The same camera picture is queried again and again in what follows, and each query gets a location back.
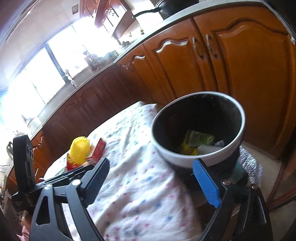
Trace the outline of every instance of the tile floor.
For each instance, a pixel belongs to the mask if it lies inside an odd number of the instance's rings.
[[[261,152],[255,147],[243,143],[246,148],[263,166],[261,181],[261,191],[266,199],[273,187],[274,181],[278,175],[281,162]],[[277,196],[285,193],[296,185],[296,175],[291,176],[288,180],[282,182],[277,192]],[[279,241],[289,229],[290,225],[296,218],[296,201],[279,208],[269,214],[273,230],[274,241]]]

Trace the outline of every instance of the white countertop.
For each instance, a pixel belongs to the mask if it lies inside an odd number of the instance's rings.
[[[85,85],[88,81],[90,81],[91,79],[93,79],[95,76],[97,76],[98,74],[102,73],[104,70],[106,70],[107,68],[109,68],[110,66],[114,65],[117,61],[119,61],[122,57],[124,57],[127,53],[129,53],[131,50],[133,50],[135,47],[137,47],[138,45],[140,45],[141,43],[143,43],[145,40],[147,40],[148,38],[150,38],[151,36],[157,34],[158,32],[161,32],[162,30],[174,25],[175,23],[183,20],[183,19],[187,19],[191,16],[197,15],[199,12],[203,13],[203,12],[207,12],[210,11],[212,9],[217,9],[220,7],[224,7],[227,5],[231,5],[231,4],[235,4],[235,3],[245,3],[245,2],[256,2],[256,3],[262,3],[264,5],[266,5],[264,2],[262,2],[261,0],[206,0],[200,3],[197,3],[195,5],[192,5],[170,17],[168,17],[167,19],[165,19],[164,21],[162,21],[161,23],[159,23],[158,25],[156,25],[155,27],[153,27],[149,32],[145,33],[141,38],[138,38],[137,40],[135,40],[127,49],[125,49],[120,56],[111,64],[105,66],[104,68],[102,68],[101,70],[95,72],[91,77],[89,77],[88,79],[86,79],[84,82],[82,82],[77,89],[75,89],[73,92],[71,92],[69,95],[65,96],[63,99],[63,101],[61,101],[59,104],[57,104],[57,106],[53,107],[51,111],[49,111],[48,115],[46,116],[47,118],[44,121],[41,121],[41,125],[36,129],[36,131],[34,131],[33,134],[31,134],[30,139],[33,139],[34,136],[42,129],[42,127],[46,124],[46,122],[53,116],[53,114],[73,95],[75,94],[83,85]],[[284,21],[281,19],[281,17],[276,14],[276,16],[280,19],[280,21],[282,23],[284,23]]]

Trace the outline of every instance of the blue gripper pad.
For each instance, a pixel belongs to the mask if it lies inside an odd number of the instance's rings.
[[[197,179],[202,191],[207,198],[209,204],[215,206],[215,208],[220,207],[221,200],[219,197],[219,188],[217,187],[216,183],[210,177],[208,172],[199,162],[199,160],[194,160],[192,164],[193,174]]]

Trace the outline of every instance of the frying pan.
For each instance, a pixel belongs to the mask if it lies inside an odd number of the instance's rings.
[[[160,0],[154,9],[146,10],[139,12],[133,16],[136,18],[144,13],[148,12],[161,12],[168,16],[171,16],[187,7],[190,7],[196,3],[199,3],[199,0]]]

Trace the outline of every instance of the aluminum foil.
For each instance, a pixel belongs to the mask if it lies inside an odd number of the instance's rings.
[[[249,183],[256,183],[260,187],[263,168],[261,164],[242,146],[239,147],[238,162],[249,174]]]

